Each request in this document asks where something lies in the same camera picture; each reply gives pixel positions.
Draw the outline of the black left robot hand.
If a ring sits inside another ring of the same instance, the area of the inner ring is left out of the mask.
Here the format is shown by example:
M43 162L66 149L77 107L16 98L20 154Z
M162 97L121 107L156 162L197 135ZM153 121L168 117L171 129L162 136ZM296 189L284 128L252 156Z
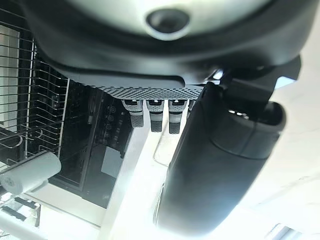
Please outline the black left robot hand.
M184 236L214 230L270 157L286 112L270 100L296 80L317 0L22 0L42 57L120 99L132 125L181 133L154 223ZM189 109L180 131L182 112Z

